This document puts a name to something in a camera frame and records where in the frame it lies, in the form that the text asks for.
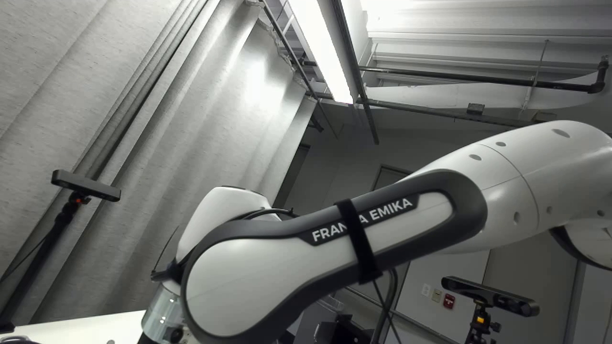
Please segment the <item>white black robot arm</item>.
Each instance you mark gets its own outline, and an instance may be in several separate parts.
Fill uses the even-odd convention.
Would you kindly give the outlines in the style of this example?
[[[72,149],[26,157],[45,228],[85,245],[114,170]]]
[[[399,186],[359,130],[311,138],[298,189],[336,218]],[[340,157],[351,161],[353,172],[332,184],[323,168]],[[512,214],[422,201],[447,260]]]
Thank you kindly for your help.
[[[294,216],[250,189],[210,189],[177,241],[137,344],[273,344],[302,312],[435,252],[550,233],[609,266],[612,138],[577,121],[506,130],[416,172]]]

